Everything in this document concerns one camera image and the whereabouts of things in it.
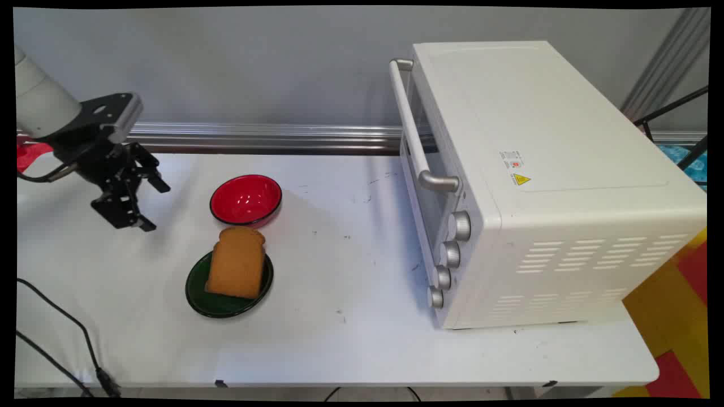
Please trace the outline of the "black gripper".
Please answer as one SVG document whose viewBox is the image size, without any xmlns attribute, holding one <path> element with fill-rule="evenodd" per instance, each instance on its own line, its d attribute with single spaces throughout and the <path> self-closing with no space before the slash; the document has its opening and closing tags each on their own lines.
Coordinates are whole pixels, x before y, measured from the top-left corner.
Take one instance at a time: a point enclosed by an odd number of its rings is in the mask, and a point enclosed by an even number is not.
<svg viewBox="0 0 724 407">
<path fill-rule="evenodd" d="M 137 200 L 141 179 L 146 179 L 158 193 L 171 188 L 158 170 L 160 161 L 139 142 L 111 140 L 113 129 L 76 129 L 52 137 L 57 159 L 75 164 L 75 172 L 97 185 L 102 194 L 91 207 L 116 229 L 139 227 L 152 232 L 156 225 L 142 215 Z"/>
</svg>

